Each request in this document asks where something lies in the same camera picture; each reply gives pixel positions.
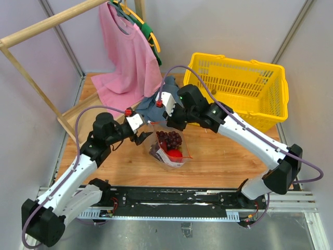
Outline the dark purple grape bunch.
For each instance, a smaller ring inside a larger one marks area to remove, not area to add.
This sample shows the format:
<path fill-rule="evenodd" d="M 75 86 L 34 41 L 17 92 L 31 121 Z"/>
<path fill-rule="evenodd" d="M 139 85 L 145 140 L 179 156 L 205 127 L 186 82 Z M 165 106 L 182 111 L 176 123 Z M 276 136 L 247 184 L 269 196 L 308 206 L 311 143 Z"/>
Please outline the dark purple grape bunch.
<path fill-rule="evenodd" d="M 182 137 L 179 133 L 175 131 L 165 132 L 157 131 L 156 132 L 158 143 L 160 147 L 166 152 L 170 149 L 179 149 L 182 146 Z"/>

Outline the clear zip top bag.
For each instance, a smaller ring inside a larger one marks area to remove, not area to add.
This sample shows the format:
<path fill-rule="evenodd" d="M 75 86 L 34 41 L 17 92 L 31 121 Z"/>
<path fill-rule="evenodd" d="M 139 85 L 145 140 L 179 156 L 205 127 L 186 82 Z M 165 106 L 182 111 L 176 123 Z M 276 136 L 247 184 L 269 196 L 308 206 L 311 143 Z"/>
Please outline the clear zip top bag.
<path fill-rule="evenodd" d="M 149 121 L 147 131 L 151 133 L 144 141 L 148 155 L 165 169 L 176 169 L 192 160 L 183 133 L 167 127 L 166 122 Z"/>

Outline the red apple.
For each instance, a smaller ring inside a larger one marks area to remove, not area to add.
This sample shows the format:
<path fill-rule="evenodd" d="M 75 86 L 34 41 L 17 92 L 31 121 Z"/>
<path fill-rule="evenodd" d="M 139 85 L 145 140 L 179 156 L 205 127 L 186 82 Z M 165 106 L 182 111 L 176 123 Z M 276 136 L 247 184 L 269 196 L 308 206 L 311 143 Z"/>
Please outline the red apple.
<path fill-rule="evenodd" d="M 183 154 L 179 149 L 170 149 L 166 154 L 171 162 L 181 163 L 183 161 Z"/>

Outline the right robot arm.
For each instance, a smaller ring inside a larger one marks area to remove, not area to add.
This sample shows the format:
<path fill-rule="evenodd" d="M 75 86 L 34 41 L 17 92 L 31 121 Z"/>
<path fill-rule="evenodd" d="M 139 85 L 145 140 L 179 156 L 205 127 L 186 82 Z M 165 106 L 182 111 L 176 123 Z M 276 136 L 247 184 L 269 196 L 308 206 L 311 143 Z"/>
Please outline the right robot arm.
<path fill-rule="evenodd" d="M 156 99 L 157 106 L 165 107 L 163 117 L 168 127 L 183 131 L 187 124 L 197 123 L 242 145 L 266 165 L 267 170 L 239 186 L 232 198 L 235 205 L 248 208 L 267 193 L 287 193 L 301 170 L 300 146 L 287 146 L 268 137 L 221 102 L 209 103 L 195 85 L 182 87 L 177 95 L 180 103 L 168 92 L 161 92 Z"/>

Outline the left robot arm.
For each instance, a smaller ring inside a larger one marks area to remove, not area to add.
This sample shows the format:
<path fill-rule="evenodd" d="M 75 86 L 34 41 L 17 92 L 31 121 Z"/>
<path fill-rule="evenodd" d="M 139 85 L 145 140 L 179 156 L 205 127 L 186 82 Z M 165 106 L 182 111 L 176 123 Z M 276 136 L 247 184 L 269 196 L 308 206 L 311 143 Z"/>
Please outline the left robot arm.
<path fill-rule="evenodd" d="M 105 181 L 95 180 L 82 191 L 76 190 L 111 154 L 113 144 L 130 139 L 140 145 L 148 136 L 145 132 L 137 133 L 144 124 L 142 115 L 131 109 L 125 111 L 123 123 L 118 123 L 108 112 L 96 116 L 92 131 L 65 173 L 36 200 L 27 199 L 23 203 L 21 237 L 26 248 L 32 249 L 26 235 L 51 247 L 83 211 L 94 204 L 106 206 L 110 203 L 110 185 Z"/>

